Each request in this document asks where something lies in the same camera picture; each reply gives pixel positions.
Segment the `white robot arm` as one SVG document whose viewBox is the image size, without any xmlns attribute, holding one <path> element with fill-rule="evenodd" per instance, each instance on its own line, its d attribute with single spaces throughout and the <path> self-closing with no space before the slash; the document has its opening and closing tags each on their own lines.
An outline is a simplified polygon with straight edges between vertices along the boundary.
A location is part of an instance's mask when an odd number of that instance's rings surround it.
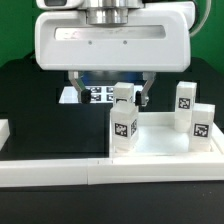
<svg viewBox="0 0 224 224">
<path fill-rule="evenodd" d="M 35 24 L 35 56 L 44 70 L 65 70 L 90 101 L 81 81 L 85 71 L 141 72 L 146 80 L 135 104 L 148 103 L 157 72 L 182 72 L 191 61 L 190 29 L 196 20 L 191 1 L 36 0 L 43 13 Z"/>
</svg>

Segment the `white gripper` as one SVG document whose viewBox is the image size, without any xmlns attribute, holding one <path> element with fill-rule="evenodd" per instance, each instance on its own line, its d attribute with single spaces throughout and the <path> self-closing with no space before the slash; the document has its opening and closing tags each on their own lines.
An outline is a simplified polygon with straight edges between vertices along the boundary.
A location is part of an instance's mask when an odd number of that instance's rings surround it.
<svg viewBox="0 0 224 224">
<path fill-rule="evenodd" d="M 68 70 L 78 102 L 91 91 L 78 71 L 144 72 L 135 105 L 146 106 L 155 72 L 181 72 L 191 61 L 191 1 L 36 0 L 43 13 L 35 24 L 36 61 L 44 70 Z"/>
</svg>

